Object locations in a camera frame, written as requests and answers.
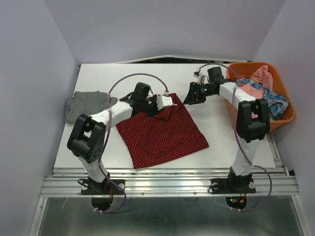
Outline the red dotted skirt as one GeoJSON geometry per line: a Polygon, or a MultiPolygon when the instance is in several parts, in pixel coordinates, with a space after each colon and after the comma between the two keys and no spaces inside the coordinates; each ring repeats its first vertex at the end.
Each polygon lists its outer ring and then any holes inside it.
{"type": "Polygon", "coordinates": [[[135,169],[163,164],[209,147],[179,97],[173,106],[149,117],[145,113],[124,120],[116,128],[126,144],[135,169]]]}

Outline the grey skirt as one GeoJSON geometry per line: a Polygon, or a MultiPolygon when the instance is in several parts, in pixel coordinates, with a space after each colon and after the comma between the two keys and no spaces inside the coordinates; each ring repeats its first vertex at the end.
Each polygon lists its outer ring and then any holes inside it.
{"type": "Polygon", "coordinates": [[[118,98],[110,97],[110,106],[108,106],[107,93],[105,92],[77,91],[66,101],[64,114],[65,122],[73,125],[81,114],[85,114],[87,116],[94,115],[108,109],[117,102],[118,98]]]}

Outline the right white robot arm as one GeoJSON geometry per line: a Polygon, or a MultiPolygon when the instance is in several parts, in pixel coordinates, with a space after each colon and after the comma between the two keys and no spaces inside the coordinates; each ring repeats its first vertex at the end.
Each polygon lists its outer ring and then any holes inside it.
{"type": "Polygon", "coordinates": [[[190,83],[185,105],[204,103],[212,95],[219,95],[232,105],[233,129],[238,150],[228,177],[212,180],[213,191],[237,192],[247,188],[254,189],[253,160],[260,142],[270,131],[267,100],[249,95],[236,82],[224,78],[219,66],[208,69],[207,75],[201,73],[199,68],[193,75],[197,81],[190,83]]]}

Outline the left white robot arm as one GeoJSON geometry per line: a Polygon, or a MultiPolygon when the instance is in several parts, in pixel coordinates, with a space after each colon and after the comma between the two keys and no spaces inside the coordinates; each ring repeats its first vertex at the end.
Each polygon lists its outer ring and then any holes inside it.
{"type": "Polygon", "coordinates": [[[155,94],[149,97],[150,89],[148,84],[139,82],[133,92],[110,108],[91,116],[82,114],[77,118],[67,148],[78,157],[87,170],[88,178],[79,181],[85,190],[103,194],[112,186],[110,174],[101,161],[104,146],[108,141],[105,135],[110,133],[112,127],[140,112],[152,116],[163,111],[166,106],[172,105],[172,100],[168,96],[155,94]]]}

